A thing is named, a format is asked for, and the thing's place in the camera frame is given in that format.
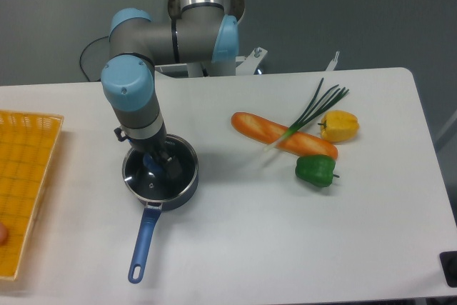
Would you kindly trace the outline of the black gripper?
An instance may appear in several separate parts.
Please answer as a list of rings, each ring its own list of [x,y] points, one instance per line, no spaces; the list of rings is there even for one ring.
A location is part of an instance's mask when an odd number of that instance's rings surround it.
[[[130,145],[137,151],[149,154],[151,158],[151,170],[154,174],[167,175],[169,179],[179,179],[182,175],[182,167],[176,156],[170,156],[167,151],[166,127],[162,126],[153,136],[146,139],[135,139],[122,131],[121,128],[115,128],[116,138],[122,142],[127,140]]]

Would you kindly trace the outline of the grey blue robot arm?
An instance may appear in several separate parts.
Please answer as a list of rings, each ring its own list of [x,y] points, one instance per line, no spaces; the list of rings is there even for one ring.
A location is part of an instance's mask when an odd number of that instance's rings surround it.
[[[234,63],[238,22],[223,0],[179,0],[180,18],[157,23],[139,9],[117,12],[111,20],[110,59],[101,72],[104,94],[120,127],[119,141],[148,154],[170,179],[180,177],[181,162],[165,147],[166,128],[156,97],[157,65]]]

